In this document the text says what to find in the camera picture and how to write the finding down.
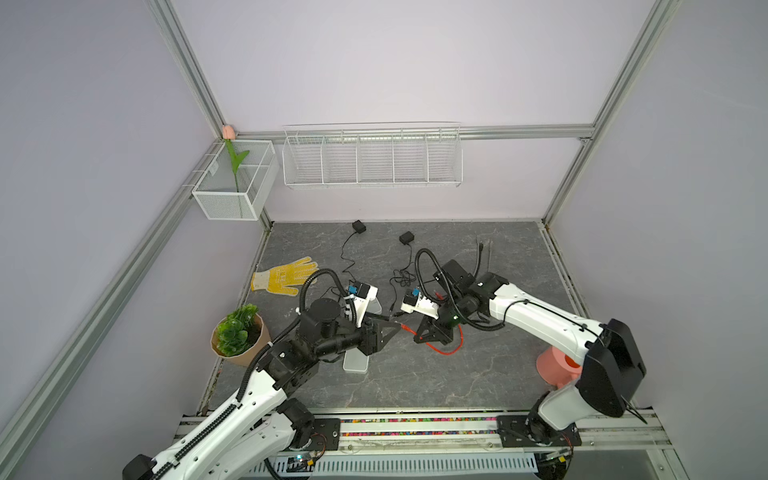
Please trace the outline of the white network switch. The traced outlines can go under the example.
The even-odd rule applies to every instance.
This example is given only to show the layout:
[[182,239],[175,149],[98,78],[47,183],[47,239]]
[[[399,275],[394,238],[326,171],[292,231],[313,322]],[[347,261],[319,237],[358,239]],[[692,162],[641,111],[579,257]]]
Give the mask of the white network switch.
[[349,350],[344,355],[343,371],[349,374],[366,374],[369,367],[369,357],[358,349]]
[[381,315],[382,311],[383,309],[381,303],[377,298],[373,298],[368,301],[368,305],[366,307],[367,313]]

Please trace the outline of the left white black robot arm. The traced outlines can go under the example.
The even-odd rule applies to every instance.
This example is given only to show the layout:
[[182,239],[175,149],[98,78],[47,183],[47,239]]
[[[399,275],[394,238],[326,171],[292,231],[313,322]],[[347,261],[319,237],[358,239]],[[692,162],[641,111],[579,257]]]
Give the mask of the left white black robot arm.
[[295,319],[248,364],[238,389],[213,414],[172,446],[140,454],[122,471],[125,479],[239,479],[256,464],[289,448],[309,445],[314,417],[294,393],[325,360],[358,350],[370,356],[397,333],[396,325],[368,310],[376,287],[341,287],[341,298],[306,301],[322,276],[336,285],[331,269],[312,273],[299,290]]

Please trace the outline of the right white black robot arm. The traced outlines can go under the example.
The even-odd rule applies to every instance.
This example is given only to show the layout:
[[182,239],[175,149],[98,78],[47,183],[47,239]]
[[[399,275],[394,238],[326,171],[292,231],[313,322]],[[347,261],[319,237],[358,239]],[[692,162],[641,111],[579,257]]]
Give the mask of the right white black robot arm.
[[420,313],[417,343],[447,345],[461,325],[483,331],[511,325],[547,342],[580,366],[580,374],[543,394],[522,423],[521,434],[548,446],[583,418],[602,414],[619,418],[647,369],[628,325],[581,317],[525,292],[492,272],[475,277],[451,260],[435,274],[444,297],[424,285],[405,293],[401,310]]

